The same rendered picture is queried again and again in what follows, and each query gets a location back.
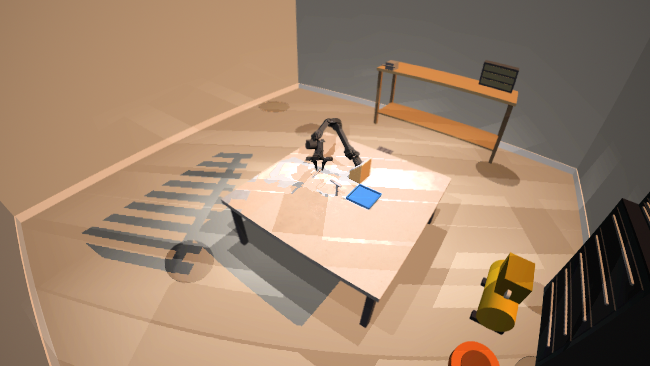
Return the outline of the blue tray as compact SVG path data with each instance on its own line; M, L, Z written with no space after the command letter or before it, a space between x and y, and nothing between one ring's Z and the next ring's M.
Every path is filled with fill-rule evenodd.
M379 193L369 187L359 184L346 199L368 210L372 208L375 202L381 197Z

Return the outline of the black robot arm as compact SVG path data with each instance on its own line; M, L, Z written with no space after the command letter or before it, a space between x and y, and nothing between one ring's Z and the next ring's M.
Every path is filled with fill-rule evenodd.
M323 142L326 142L324 139L318 140L322 137L323 132L325 129L328 127L331 127L334 131L336 131L341 139L341 142L344 146L344 154L345 156L349 159L352 160L353 163L355 164L354 167L360 165L362 162L362 159L360 158L360 152L355 150L353 146L350 145L346 135L344 134L342 130L342 122L339 118L327 118L324 120L322 125L319 127L319 129L311 134L311 139L307 139L305 143L306 149L323 149ZM356 156L355 156L356 155ZM353 157L354 156L354 157ZM313 161L319 161L320 159L323 158L323 154L320 152L316 153L314 152L312 159Z

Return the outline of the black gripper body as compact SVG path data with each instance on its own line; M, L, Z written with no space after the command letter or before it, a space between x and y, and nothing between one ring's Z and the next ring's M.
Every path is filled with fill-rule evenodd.
M323 154L324 150L323 149L315 149L315 152L316 153L320 152L321 154ZM312 156L306 157L306 161L310 161L310 160L313 161ZM320 160L323 160L323 162L333 161L333 157L326 157L326 158L322 158Z

